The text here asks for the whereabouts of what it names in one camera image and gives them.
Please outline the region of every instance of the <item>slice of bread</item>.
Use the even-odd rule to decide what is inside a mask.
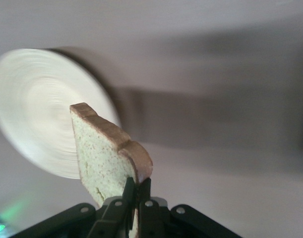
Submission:
[[[121,196],[126,179],[138,185],[152,173],[148,152],[86,103],[70,106],[80,178],[99,206]],[[130,237],[137,237],[137,212]]]

